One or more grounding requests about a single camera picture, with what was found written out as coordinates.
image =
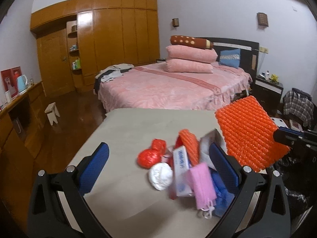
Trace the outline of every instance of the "blue gripper pad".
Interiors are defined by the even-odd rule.
[[[220,174],[228,192],[238,195],[241,182],[241,165],[238,161],[234,157],[226,155],[216,143],[210,145],[209,157]]]
[[[88,157],[85,157],[78,165],[79,170],[79,187],[80,195],[91,192],[100,172],[105,166],[109,158],[109,146],[102,142],[95,152]]]
[[[286,128],[286,127],[279,127],[280,130],[282,131],[285,131],[285,132],[288,132],[288,133],[291,133],[291,134],[294,134],[296,136],[301,136],[303,137],[304,136],[304,133],[303,132],[299,132],[299,131],[295,131],[295,130],[292,130],[292,129],[289,129],[289,128]]]

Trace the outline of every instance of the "blue kettle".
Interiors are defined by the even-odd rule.
[[[16,79],[18,84],[18,91],[21,93],[22,91],[26,90],[26,84],[28,83],[28,79],[25,75],[21,75]]]

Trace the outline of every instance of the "wall sconce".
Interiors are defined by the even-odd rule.
[[[268,19],[265,13],[258,12],[257,17],[258,17],[259,26],[265,27],[265,28],[268,27]]]
[[[174,28],[177,28],[180,26],[180,21],[178,18],[172,19],[172,25]]]

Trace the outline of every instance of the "beige tabletop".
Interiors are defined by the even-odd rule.
[[[148,170],[140,168],[136,158],[155,138],[174,145],[181,129],[200,138],[214,128],[221,133],[212,111],[123,108],[107,114],[70,165],[78,165],[101,142],[109,145],[109,159],[84,198],[113,238],[199,238],[212,230],[219,218],[197,214],[194,198],[171,200],[167,191],[155,190],[148,182]],[[80,230],[63,193],[60,197],[72,227]],[[240,228],[248,223],[256,201],[257,194]]]

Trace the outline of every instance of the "brown pillow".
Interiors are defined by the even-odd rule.
[[[195,38],[187,36],[171,36],[172,45],[183,45],[201,49],[213,49],[214,44],[204,38]]]

